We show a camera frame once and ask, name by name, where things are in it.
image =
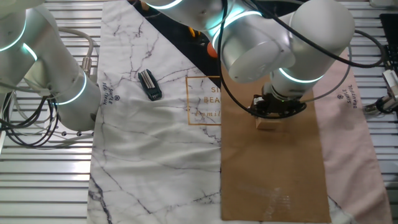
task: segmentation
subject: printed logo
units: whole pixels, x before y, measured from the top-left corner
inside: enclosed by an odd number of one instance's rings
[[[221,125],[221,90],[212,79],[219,77],[185,77],[188,125]]]
[[[344,89],[342,91],[343,91],[344,98],[346,99],[347,103],[353,105],[354,109],[358,108],[356,106],[356,104],[357,104],[356,94],[355,94],[353,86],[349,85],[348,89]]]
[[[102,83],[102,89],[104,91],[104,100],[103,100],[103,104],[104,105],[108,105],[108,104],[113,104],[113,100],[115,100],[115,98],[113,97],[113,89],[109,88],[107,86],[106,83]]]

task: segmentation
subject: black fabric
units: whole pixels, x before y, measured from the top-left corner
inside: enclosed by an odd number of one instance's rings
[[[182,25],[168,18],[159,11],[150,8],[143,11],[141,4],[129,1],[137,11],[144,16],[164,37],[166,37],[176,48],[181,51],[196,67],[207,76],[218,76],[217,59],[212,58],[207,53],[209,40],[205,35],[193,38],[187,26]],[[299,5],[286,2],[261,2],[261,4],[273,9],[276,15],[283,16],[297,10]],[[219,79],[212,79],[218,86],[221,86]]]
[[[381,24],[389,45],[398,45],[398,14],[380,14]]]

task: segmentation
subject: orange object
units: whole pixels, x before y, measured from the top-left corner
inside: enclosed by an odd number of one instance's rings
[[[212,58],[217,58],[218,57],[216,50],[213,48],[213,46],[211,45],[210,42],[207,44],[207,53]]]
[[[141,6],[142,6],[142,10],[144,10],[144,11],[149,10],[149,6],[146,4],[146,2],[141,1]]]

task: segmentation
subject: black object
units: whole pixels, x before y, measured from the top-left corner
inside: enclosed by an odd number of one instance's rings
[[[152,101],[159,100],[162,97],[162,91],[160,90],[159,84],[157,83],[152,72],[148,69],[138,73],[139,81],[141,82],[144,92],[148,95],[148,98]]]
[[[307,104],[305,103],[300,103],[297,100],[280,101],[271,93],[267,93],[262,96],[254,95],[253,102],[250,106],[250,110],[252,112],[275,119],[288,118],[298,114],[306,108]]]
[[[380,20],[388,42],[384,49],[391,67],[387,69],[398,73],[398,14],[380,14]]]

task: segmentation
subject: wire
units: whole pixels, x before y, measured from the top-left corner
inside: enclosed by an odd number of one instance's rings
[[[57,105],[54,103],[54,101],[50,101],[50,100],[47,100],[47,103],[49,104],[49,108],[50,108],[50,117],[51,117],[50,122],[52,123],[52,121],[53,121],[53,116],[52,116],[52,114],[53,114],[53,108],[54,108],[55,110],[57,110]],[[6,120],[9,122],[9,113],[6,113]],[[15,142],[16,144],[18,144],[18,145],[20,145],[20,146],[25,146],[25,147],[40,147],[40,146],[43,146],[45,143],[47,143],[47,142],[49,141],[49,139],[52,137],[52,135],[53,135],[54,132],[55,132],[55,129],[57,128],[58,121],[59,121],[59,116],[58,116],[58,114],[56,114],[56,116],[55,116],[55,124],[54,124],[53,129],[51,130],[51,125],[48,126],[47,132],[46,132],[38,141],[33,142],[33,143],[30,143],[30,144],[24,142],[24,141],[15,133],[15,131],[14,131],[13,129],[6,130],[6,132],[7,132],[7,135],[9,136],[9,138],[10,138],[13,142]]]
[[[40,90],[31,90],[28,88],[22,88],[22,87],[18,87],[18,86],[8,85],[7,83],[3,83],[3,82],[0,82],[0,86],[11,89],[11,90],[23,91],[26,93],[40,93]]]
[[[330,51],[324,49],[323,47],[319,46],[318,44],[312,42],[311,40],[309,40],[308,38],[304,37],[302,34],[300,34],[299,32],[297,32],[295,29],[291,28],[291,26],[287,25],[284,21],[280,20],[277,16],[275,16],[272,12],[270,12],[268,9],[266,9],[265,7],[263,7],[262,5],[260,5],[256,0],[244,0],[244,1],[251,1],[257,8],[258,10],[263,14],[262,16],[264,17],[264,15],[269,16],[271,19],[275,20],[278,24],[280,24],[282,27],[284,27],[285,29],[287,29],[289,32],[291,32],[293,35],[295,35],[296,37],[298,37],[299,39],[301,39],[302,41],[304,41],[305,43],[307,43],[308,45],[312,46],[313,48],[319,50],[320,52],[324,53],[325,55],[338,60],[340,62],[343,62],[347,65],[351,65],[353,67],[359,67],[359,68],[374,68],[378,65],[380,65],[381,63],[386,61],[386,53],[384,51],[383,46],[372,36],[370,36],[369,34],[360,31],[360,30],[355,30],[355,33],[357,34],[361,34],[365,37],[367,37],[368,39],[370,39],[372,42],[374,42],[377,47],[379,47],[380,52],[381,52],[381,58],[379,61],[377,61],[376,63],[372,63],[372,64],[361,64],[361,63],[356,63],[356,62],[351,62],[349,60],[346,60],[344,58],[341,58],[333,53],[331,53]]]
[[[37,121],[37,119],[40,116],[41,110],[43,108],[43,104],[45,102],[46,97],[44,96],[42,98],[42,101],[40,102],[39,107],[35,110],[35,112],[32,114],[32,116],[30,116],[28,119],[26,119],[25,121],[15,125],[15,124],[11,124],[9,121],[7,121],[7,117],[9,116],[9,110],[5,110],[4,113],[4,119],[0,119],[0,123],[2,124],[2,128],[0,128],[0,131],[6,131],[6,130],[10,130],[12,128],[27,128],[29,126],[31,126],[33,123],[35,123]]]
[[[349,55],[348,55],[349,60],[352,60],[353,56],[352,56],[351,44],[348,46],[348,52],[349,52]],[[351,70],[351,66],[348,65],[347,71],[344,74],[343,78],[341,79],[341,81],[333,89],[331,89],[330,91],[328,91],[328,92],[326,92],[326,93],[324,93],[324,94],[322,94],[320,96],[314,97],[312,99],[303,100],[303,101],[301,101],[301,103],[308,103],[308,102],[311,102],[311,101],[319,100],[320,98],[323,98],[323,97],[329,95],[330,93],[333,93],[335,90],[337,90],[337,88],[339,88],[341,86],[341,84],[344,83],[344,81],[346,80],[350,70]]]
[[[85,33],[81,32],[81,31],[78,31],[78,30],[69,29],[69,28],[66,28],[66,27],[58,27],[58,30],[60,32],[66,32],[66,33],[69,33],[69,34],[75,34],[75,35],[78,35],[80,37],[83,37],[83,38],[87,39],[88,40],[88,51],[87,51],[86,57],[91,58],[91,55],[93,54],[93,49],[94,49],[94,41],[88,34],[85,34]]]

